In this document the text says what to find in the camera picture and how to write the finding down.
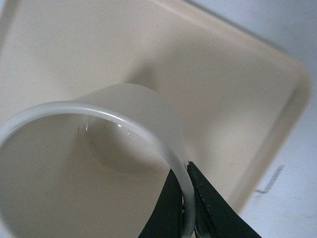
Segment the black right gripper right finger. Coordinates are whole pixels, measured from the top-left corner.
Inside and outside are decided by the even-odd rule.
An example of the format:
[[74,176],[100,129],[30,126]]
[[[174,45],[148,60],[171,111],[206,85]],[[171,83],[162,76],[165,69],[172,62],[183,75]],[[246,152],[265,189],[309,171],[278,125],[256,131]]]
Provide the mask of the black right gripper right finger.
[[259,238],[223,199],[198,167],[190,162],[187,172],[195,191],[197,238]]

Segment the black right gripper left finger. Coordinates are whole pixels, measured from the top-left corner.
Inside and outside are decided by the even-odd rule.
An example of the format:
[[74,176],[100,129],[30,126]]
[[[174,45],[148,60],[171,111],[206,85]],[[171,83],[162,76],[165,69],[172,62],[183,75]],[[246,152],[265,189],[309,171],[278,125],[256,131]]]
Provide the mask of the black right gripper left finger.
[[169,171],[155,208],[140,238],[180,238],[182,235],[183,197],[178,180]]

